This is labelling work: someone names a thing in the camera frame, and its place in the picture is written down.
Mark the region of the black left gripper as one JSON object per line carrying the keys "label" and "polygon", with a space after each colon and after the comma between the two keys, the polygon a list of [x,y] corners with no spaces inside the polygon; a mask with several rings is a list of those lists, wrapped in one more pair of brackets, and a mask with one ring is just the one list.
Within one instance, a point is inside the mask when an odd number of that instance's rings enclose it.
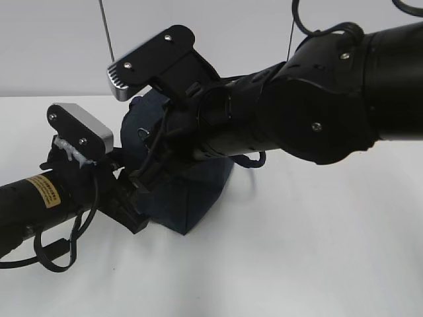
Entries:
{"label": "black left gripper", "polygon": [[149,217],[138,210],[137,187],[124,168],[122,148],[113,148],[95,168],[100,191],[99,210],[131,233],[137,234],[149,223]]}

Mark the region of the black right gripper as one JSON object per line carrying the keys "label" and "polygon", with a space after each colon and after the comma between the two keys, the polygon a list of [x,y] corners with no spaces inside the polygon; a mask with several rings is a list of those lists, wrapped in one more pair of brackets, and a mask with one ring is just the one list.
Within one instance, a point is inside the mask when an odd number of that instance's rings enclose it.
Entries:
{"label": "black right gripper", "polygon": [[[168,147],[174,160],[186,164],[230,165],[231,159],[217,145],[230,126],[230,94],[226,82],[213,84],[201,90],[188,101],[186,109],[176,107],[172,100],[158,89],[145,94],[151,109],[154,131],[163,126],[163,140],[159,149]],[[144,168],[130,172],[133,194],[149,194],[170,180],[166,160],[153,159]]]}

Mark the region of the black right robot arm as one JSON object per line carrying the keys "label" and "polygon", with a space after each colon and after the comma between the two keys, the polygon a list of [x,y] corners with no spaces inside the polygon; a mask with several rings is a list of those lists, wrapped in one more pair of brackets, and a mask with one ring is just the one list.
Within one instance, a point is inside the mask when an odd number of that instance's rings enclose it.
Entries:
{"label": "black right robot arm", "polygon": [[281,149],[334,164],[378,141],[422,139],[422,24],[308,38],[285,63],[168,103],[134,180],[152,190],[201,161]]}

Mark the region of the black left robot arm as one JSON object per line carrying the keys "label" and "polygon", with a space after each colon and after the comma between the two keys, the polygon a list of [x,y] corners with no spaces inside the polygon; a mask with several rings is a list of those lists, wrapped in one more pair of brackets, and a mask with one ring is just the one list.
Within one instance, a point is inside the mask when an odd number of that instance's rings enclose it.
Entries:
{"label": "black left robot arm", "polygon": [[1,186],[1,255],[33,237],[37,229],[50,229],[87,211],[94,201],[99,211],[130,232],[143,230],[149,217],[131,201],[134,187],[123,176],[114,176],[123,166],[120,148],[84,165],[64,150],[51,149],[41,174]]}

